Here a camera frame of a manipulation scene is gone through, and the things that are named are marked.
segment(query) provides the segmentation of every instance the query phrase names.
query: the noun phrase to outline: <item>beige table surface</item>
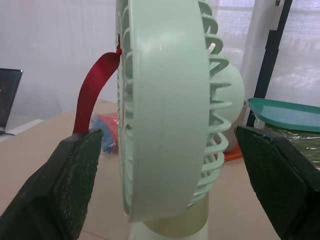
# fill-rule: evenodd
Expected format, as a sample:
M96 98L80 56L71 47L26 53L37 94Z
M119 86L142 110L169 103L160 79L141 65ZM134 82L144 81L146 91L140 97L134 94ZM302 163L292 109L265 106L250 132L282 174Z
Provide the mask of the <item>beige table surface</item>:
M100 101L96 113L117 111ZM58 143L72 134L75 115L63 113L0 143L0 214ZM126 240L129 223L122 210L119 160L102 154L81 240ZM213 240L278 240L250 185L242 159L227 162L210 192L209 231Z

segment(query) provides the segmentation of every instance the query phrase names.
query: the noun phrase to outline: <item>fan grille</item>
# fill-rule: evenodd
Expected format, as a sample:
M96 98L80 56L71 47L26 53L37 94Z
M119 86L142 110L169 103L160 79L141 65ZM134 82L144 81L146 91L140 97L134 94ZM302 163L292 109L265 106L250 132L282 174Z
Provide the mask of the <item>fan grille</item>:
M124 198L127 209L131 205L133 180L133 53L130 35L130 12L128 0L118 1L117 33L122 49L117 72L117 98L119 120L120 173L124 183Z
M190 205L203 198L212 188L214 181L218 178L220 168L224 163L223 151L228 146L228 141L221 133L231 127L231 123L217 114L218 109L228 108L231 102L219 101L215 97L216 90L226 88L231 83L218 82L214 76L228 66L229 61L218 54L222 50L223 42L217 37L218 24L212 16L210 5L199 0L199 10L202 18L205 44L208 48L208 59L210 64L210 108L208 111L208 135L206 149L203 158L203 166L199 177L197 189L193 195ZM117 32L120 35L122 56L117 72L117 98L118 98L118 120L119 120L119 158L120 172L123 181L123 195L125 198L125 209L131 207L133 195L133 138L134 138L134 73L133 73L133 51L131 47L130 11L128 0L118 0Z
M221 83L214 78L218 72L228 66L229 61L218 56L222 50L223 42L216 35L218 23L212 16L210 5L204 0L199 0L198 3L203 23L205 44L209 52L210 81L208 84L210 89L210 115L202 171L190 204L203 198L210 191L214 181L219 176L220 168L225 161L223 151L228 146L228 141L221 132L228 130L231 127L231 123L219 116L217 110L229 108L232 105L231 102L219 101L215 97L217 89L231 86L231 83Z

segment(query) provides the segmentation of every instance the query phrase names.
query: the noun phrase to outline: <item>plastic tray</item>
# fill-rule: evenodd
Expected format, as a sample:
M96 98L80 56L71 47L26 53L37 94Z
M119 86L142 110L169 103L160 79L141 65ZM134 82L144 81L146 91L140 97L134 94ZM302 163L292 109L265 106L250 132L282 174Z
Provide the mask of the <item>plastic tray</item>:
M250 98L248 105L267 124L290 130L320 133L320 107Z

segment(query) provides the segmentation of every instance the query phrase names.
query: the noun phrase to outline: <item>laptop screen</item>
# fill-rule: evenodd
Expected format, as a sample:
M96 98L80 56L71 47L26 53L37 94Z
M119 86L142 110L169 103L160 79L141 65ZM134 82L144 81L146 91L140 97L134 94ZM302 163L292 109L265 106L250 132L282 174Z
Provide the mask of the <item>laptop screen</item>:
M0 68L0 128L6 128L22 72Z

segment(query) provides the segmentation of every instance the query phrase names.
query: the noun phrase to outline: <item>red lanyard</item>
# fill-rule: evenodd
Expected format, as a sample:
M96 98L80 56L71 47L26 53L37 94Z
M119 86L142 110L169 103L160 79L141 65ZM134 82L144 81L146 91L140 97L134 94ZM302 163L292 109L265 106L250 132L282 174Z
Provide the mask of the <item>red lanyard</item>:
M106 82L118 69L121 53L118 36L116 52L103 54L85 77L76 106L74 134L86 134L89 131L90 118L97 98Z

